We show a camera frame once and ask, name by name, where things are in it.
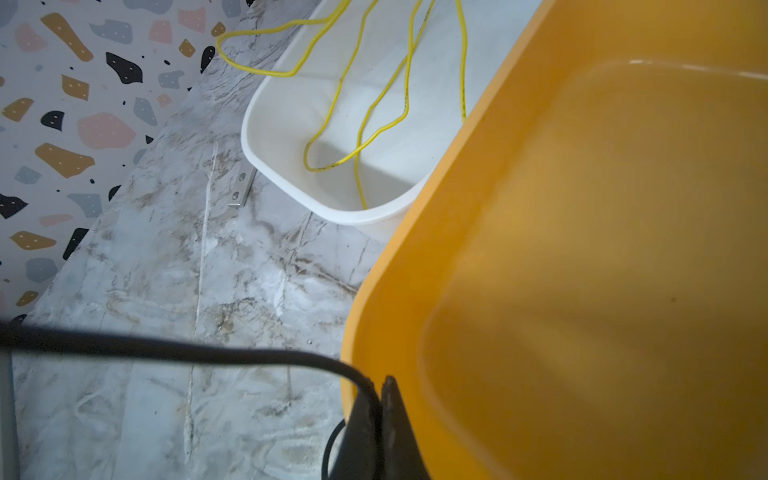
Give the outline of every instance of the yellow cable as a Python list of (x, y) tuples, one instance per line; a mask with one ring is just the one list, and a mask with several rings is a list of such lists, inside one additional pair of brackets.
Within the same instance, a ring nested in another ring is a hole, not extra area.
[(310, 141), (306, 142), (306, 146), (304, 147), (304, 165), (307, 165), (306, 162), (306, 156), (310, 152), (310, 148), (312, 147), (312, 144), (315, 143), (315, 140), (323, 134), (323, 132), (326, 130), (326, 127), (328, 126), (328, 122), (331, 120), (331, 116), (333, 116), (333, 109), (336, 108), (336, 102), (339, 100), (339, 95), (341, 94), (341, 87), (344, 85), (344, 79), (346, 78), (346, 74), (349, 73), (349, 69), (352, 67), (352, 63), (355, 61), (355, 57), (357, 56), (357, 51), (360, 49), (360, 44), (362, 43), (362, 32), (366, 29), (366, 19), (368, 18), (368, 14), (373, 10), (373, 7), (376, 6), (376, 4), (379, 3), (379, 0), (372, 0), (371, 5), (368, 5), (368, 8), (366, 9), (366, 12), (362, 14), (362, 21), (360, 22), (360, 32), (357, 34), (357, 45), (355, 45), (355, 50), (352, 52), (352, 56), (349, 57), (349, 62), (346, 64), (346, 68), (344, 68), (344, 72), (341, 74), (341, 78), (339, 79), (339, 87), (336, 89), (336, 95), (333, 96), (333, 101), (331, 102), (331, 106), (328, 109), (328, 114), (326, 115), (326, 120), (323, 122), (323, 126), (320, 127), (320, 129), (317, 131), (317, 133), (310, 139)]
[(341, 160), (335, 161), (330, 165), (326, 165), (325, 167), (319, 167), (319, 168), (310, 167), (306, 159), (306, 150), (305, 150), (304, 167), (307, 170), (312, 172), (322, 172), (325, 170), (330, 170), (331, 168), (334, 168), (334, 167), (338, 167), (339, 165), (343, 164), (350, 158), (360, 153), (365, 147), (368, 147), (371, 144), (371, 142), (373, 142), (376, 139), (376, 137), (378, 137), (382, 132), (387, 131), (390, 128), (394, 127), (395, 125), (403, 121), (406, 118), (406, 116), (408, 116), (408, 111), (409, 111), (408, 81), (411, 76), (411, 62), (413, 59), (413, 23), (415, 21), (416, 12), (419, 10), (419, 7), (421, 6), (421, 4), (422, 4), (422, 0), (416, 1), (416, 5), (413, 7), (413, 10), (411, 11), (411, 18), (408, 24), (408, 56), (406, 57), (406, 80), (405, 80), (406, 105), (405, 105), (405, 108), (403, 109), (402, 115), (400, 115), (394, 121), (388, 123), (387, 125), (384, 125), (383, 127), (379, 128), (377, 131), (373, 132), (373, 135), (371, 135), (371, 137), (368, 140), (366, 140), (364, 144), (360, 145), (355, 150), (353, 150), (352, 153), (342, 158)]
[[(344, 11), (349, 6), (349, 3), (352, 0), (342, 0), (338, 6), (336, 6), (336, 9), (331, 13), (331, 15), (325, 17), (325, 18), (317, 18), (317, 19), (310, 19), (310, 20), (292, 20), (290, 22), (287, 22), (285, 25), (281, 25), (280, 27), (275, 28), (261, 28), (257, 30), (239, 30), (239, 31), (230, 31), (227, 33), (224, 33), (222, 35), (219, 35), (216, 39), (216, 48), (219, 51), (219, 55), (224, 59), (226, 63), (229, 65), (249, 73), (253, 74), (261, 74), (261, 75), (267, 75), (272, 77), (292, 77), (296, 73), (299, 72), (299, 70), (302, 68), (304, 63), (306, 62), (307, 58), (309, 58), (310, 54), (312, 53), (313, 48), (315, 47), (315, 44), (333, 27), (333, 25), (336, 23), (336, 21), (339, 19), (339, 17), (344, 13)], [(362, 202), (363, 209), (367, 210), (368, 206), (366, 204), (365, 195), (362, 192), (362, 184), (360, 182), (360, 176), (359, 176), (359, 160), (360, 160), (360, 152), (364, 150), (366, 147), (368, 147), (382, 132), (389, 130), (390, 128), (395, 127), (397, 124), (405, 120), (405, 118), (408, 116), (409, 113), (409, 78), (410, 78), (410, 72), (411, 72), (411, 63), (413, 59), (413, 53), (415, 51), (416, 45), (419, 44), (419, 41), (421, 40), (422, 33), (424, 32), (424, 27), (426, 26), (427, 21), (429, 20), (429, 14), (432, 11), (432, 6), (435, 4), (435, 0), (432, 0), (429, 4), (429, 8), (427, 9), (426, 16), (424, 17), (424, 22), (422, 23), (421, 28), (419, 29), (419, 34), (416, 37), (415, 42), (413, 41), (413, 24), (415, 22), (415, 16), (416, 13), (419, 10), (419, 7), (422, 4), (422, 0), (418, 0), (411, 12), (411, 17), (409, 19), (409, 30), (408, 30), (408, 54), (405, 58), (400, 62), (400, 65), (398, 66), (397, 70), (395, 71), (395, 74), (389, 79), (389, 82), (384, 87), (384, 90), (379, 95), (379, 97), (371, 104), (371, 106), (368, 108), (368, 111), (366, 113), (365, 118), (362, 121), (362, 124), (360, 126), (360, 129), (358, 131), (357, 135), (357, 145), (354, 151), (347, 155), (346, 157), (342, 158), (339, 161), (336, 161), (330, 165), (326, 165), (325, 167), (310, 167), (309, 163), (307, 161), (307, 155), (309, 153), (310, 147), (312, 144), (317, 140), (317, 138), (325, 131), (325, 129), (328, 126), (328, 123), (330, 122), (330, 118), (333, 115), (333, 110), (336, 107), (336, 102), (339, 100), (339, 95), (341, 93), (341, 89), (344, 83), (344, 80), (346, 78), (347, 73), (349, 72), (349, 69), (352, 67), (352, 63), (355, 60), (355, 57), (357, 56), (357, 53), (360, 49), (360, 44), (362, 42), (362, 33), (365, 29), (366, 25), (366, 19), (368, 17), (368, 14), (373, 10), (373, 7), (376, 6), (379, 0), (372, 0), (369, 7), (366, 9), (365, 13), (362, 17), (362, 22), (360, 24), (360, 31), (357, 38), (357, 44), (355, 46), (355, 50), (352, 53), (352, 57), (349, 59), (349, 63), (347, 64), (346, 68), (344, 69), (344, 72), (342, 73), (342, 76), (339, 80), (339, 87), (336, 89), (336, 95), (333, 99), (333, 102), (331, 103), (330, 109), (328, 111), (328, 114), (326, 116), (326, 120), (323, 122), (323, 126), (320, 128), (320, 130), (312, 137), (312, 139), (307, 143), (306, 147), (304, 148), (304, 167), (312, 172), (321, 172), (325, 170), (330, 170), (331, 168), (338, 167), (341, 164), (344, 164), (347, 162), (350, 158), (355, 158), (355, 182), (357, 184), (357, 191), (360, 195), (360, 201)], [(462, 55), (461, 55), (461, 66), (460, 66), (460, 79), (459, 79), (459, 88), (460, 88), (460, 103), (461, 103), (461, 113), (462, 113), (462, 123), (466, 121), (467, 114), (466, 114), (466, 100), (465, 100), (465, 67), (466, 67), (466, 57), (467, 57), (467, 47), (468, 47), (468, 39), (467, 39), (467, 26), (466, 26), (466, 20), (464, 17), (464, 12), (462, 9), (462, 2), (461, 0), (456, 0), (456, 12), (458, 14), (458, 22), (462, 29)], [(299, 61), (296, 63), (296, 65), (293, 67), (290, 71), (271, 71), (271, 70), (261, 70), (259, 68), (253, 68), (253, 67), (247, 67), (245, 65), (241, 65), (227, 57), (226, 54), (224, 54), (223, 49), (221, 45), (223, 44), (223, 41), (237, 36), (242, 35), (266, 35), (271, 33), (277, 33), (283, 30), (286, 30), (290, 27), (296, 26), (296, 25), (323, 25), (323, 28), (320, 29), (320, 31), (315, 34), (315, 36), (310, 41), (309, 45), (307, 45), (306, 50), (304, 51), (304, 54), (299, 59)], [(381, 100), (384, 98), (386, 93), (389, 91), (389, 89), (392, 87), (392, 84), (397, 79), (397, 76), (399, 75), (400, 71), (402, 71), (403, 66), (406, 67), (406, 75), (405, 75), (405, 108), (403, 110), (403, 113), (397, 117), (394, 121), (388, 123), (387, 125), (384, 125), (383, 127), (376, 130), (371, 137), (364, 143), (361, 144), (362, 141), (362, 132), (365, 129), (366, 125), (368, 124), (368, 120), (371, 117), (371, 114), (373, 113), (373, 110), (376, 108), (376, 106), (381, 102)]]
[[(219, 55), (221, 55), (221, 58), (223, 58), (226, 63), (228, 63), (229, 65), (232, 65), (233, 67), (239, 70), (247, 71), (249, 73), (258, 74), (258, 75), (267, 75), (270, 77), (282, 77), (282, 78), (292, 77), (299, 72), (301, 67), (304, 65), (304, 62), (306, 62), (307, 58), (310, 57), (310, 54), (312, 53), (312, 49), (315, 47), (315, 44), (322, 38), (323, 35), (326, 34), (326, 32), (330, 30), (331, 27), (333, 27), (333, 24), (335, 24), (336, 20), (338, 20), (339, 17), (342, 15), (342, 13), (344, 13), (344, 11), (349, 6), (349, 3), (351, 1), (352, 0), (342, 0), (339, 3), (339, 5), (336, 7), (336, 10), (334, 10), (331, 13), (331, 15), (325, 18), (317, 18), (314, 20), (291, 20), (285, 25), (281, 25), (280, 27), (275, 27), (275, 28), (261, 28), (259, 30), (236, 30), (236, 31), (229, 31), (227, 33), (223, 33), (218, 37), (216, 37), (216, 49), (219, 51)], [(312, 38), (312, 40), (310, 41), (310, 44), (306, 47), (306, 50), (304, 51), (304, 55), (302, 55), (301, 59), (296, 63), (296, 66), (293, 67), (293, 69), (290, 71), (261, 70), (259, 68), (240, 65), (239, 63), (236, 63), (231, 58), (227, 57), (227, 55), (224, 53), (223, 49), (221, 48), (221, 44), (223, 43), (223, 41), (232, 37), (239, 37), (242, 35), (265, 35), (269, 33), (277, 33), (279, 31), (283, 31), (288, 28), (291, 28), (295, 25), (321, 25), (321, 24), (325, 24), (325, 25)]]
[[(414, 51), (416, 50), (416, 47), (419, 46), (419, 42), (422, 39), (422, 33), (424, 33), (424, 27), (427, 25), (427, 21), (429, 20), (429, 14), (432, 13), (433, 6), (435, 6), (435, 0), (432, 0), (432, 2), (429, 4), (429, 8), (427, 9), (427, 14), (424, 16), (424, 22), (422, 22), (422, 27), (419, 29), (419, 34), (416, 36), (416, 42), (413, 45)], [(360, 129), (357, 131), (356, 147), (359, 147), (360, 144), (362, 143), (362, 131), (365, 129), (366, 125), (368, 124), (368, 120), (371, 118), (371, 115), (373, 114), (373, 109), (376, 108), (379, 102), (381, 102), (381, 100), (384, 98), (384, 95), (386, 95), (386, 93), (389, 91), (389, 88), (392, 87), (392, 84), (395, 83), (395, 80), (397, 79), (397, 76), (400, 74), (400, 71), (402, 71), (402, 68), (406, 66), (407, 60), (408, 60), (407, 56), (403, 58), (403, 60), (400, 62), (400, 65), (397, 67), (397, 70), (395, 70), (395, 73), (387, 82), (382, 93), (379, 94), (379, 97), (374, 100), (374, 102), (371, 104), (370, 107), (368, 107), (368, 112), (366, 113), (366, 117), (363, 118), (362, 124), (360, 125)], [(360, 163), (360, 153), (358, 152), (358, 154), (355, 155), (355, 183), (357, 184), (357, 193), (360, 194), (360, 202), (362, 203), (362, 208), (364, 210), (368, 210), (368, 204), (366, 203), (366, 196), (362, 193), (362, 183), (360, 182), (359, 163)]]
[(467, 101), (464, 96), (464, 72), (467, 66), (467, 47), (469, 44), (469, 41), (467, 39), (467, 21), (464, 18), (464, 9), (462, 8), (462, 0), (456, 0), (456, 14), (458, 15), (458, 24), (461, 26), (462, 29), (462, 63), (459, 67), (459, 77), (458, 77), (458, 85), (459, 85), (459, 94), (460, 102), (462, 103), (462, 123), (467, 121)]

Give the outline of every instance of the black cable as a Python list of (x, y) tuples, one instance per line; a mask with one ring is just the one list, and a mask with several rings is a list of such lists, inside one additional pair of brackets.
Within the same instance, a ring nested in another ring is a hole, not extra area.
[(11, 325), (0, 322), (0, 349), (67, 353), (207, 365), (290, 365), (335, 373), (354, 383), (380, 417), (376, 389), (358, 369), (336, 359), (297, 350), (229, 349), (142, 336), (122, 336), (74, 330)]
[(320, 480), (328, 480), (328, 464), (331, 461), (331, 450), (333, 450), (333, 443), (336, 441), (336, 437), (339, 436), (341, 431), (344, 430), (345, 425), (346, 422), (344, 419), (341, 419), (341, 422), (339, 422), (339, 424), (331, 432), (331, 436), (328, 437), (326, 450), (323, 452), (323, 463), (320, 466)]

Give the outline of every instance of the white plastic container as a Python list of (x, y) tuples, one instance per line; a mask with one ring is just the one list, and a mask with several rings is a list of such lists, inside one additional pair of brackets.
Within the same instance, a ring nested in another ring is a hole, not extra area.
[[(329, 15), (338, 2), (323, 0), (313, 18)], [(409, 116), (362, 152), (360, 177), (369, 206), (364, 210), (355, 184), (354, 160), (313, 173), (303, 166), (303, 151), (325, 118), (369, 3), (352, 1), (317, 43), (299, 74), (291, 78), (268, 77), (261, 83), (248, 105), (241, 141), (250, 163), (312, 212), (386, 241), (462, 126), (458, 86), (462, 41), (455, 2), (437, 0), (413, 56)], [(539, 3), (464, 0), (469, 36), (465, 77), (468, 111)], [(331, 122), (310, 151), (310, 165), (331, 164), (354, 150), (368, 107), (406, 56), (408, 21), (414, 4), (415, 0), (379, 0), (372, 10)], [(428, 6), (429, 0), (424, 0), (416, 17), (414, 37)], [(302, 27), (275, 69), (291, 69), (319, 29), (319, 25)], [(403, 87), (401, 72), (375, 109), (363, 140), (402, 113)], [(482, 168), (482, 159), (478, 159), (478, 168)]]

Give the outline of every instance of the terrazzo wall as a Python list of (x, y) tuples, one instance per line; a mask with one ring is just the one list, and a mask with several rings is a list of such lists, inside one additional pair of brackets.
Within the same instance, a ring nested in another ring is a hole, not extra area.
[(253, 0), (0, 0), (0, 319), (23, 318)]

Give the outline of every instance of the marble countertop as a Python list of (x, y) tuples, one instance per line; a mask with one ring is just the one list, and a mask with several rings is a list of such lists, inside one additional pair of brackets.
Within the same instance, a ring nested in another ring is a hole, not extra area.
[[(317, 2), (257, 2), (239, 28)], [(268, 68), (289, 40), (233, 38), (227, 51)], [(246, 206), (227, 206), (261, 80), (213, 60), (27, 323), (338, 357), (383, 245), (259, 174)], [(342, 417), (338, 378), (306, 369), (13, 360), (22, 478), (315, 479)]]

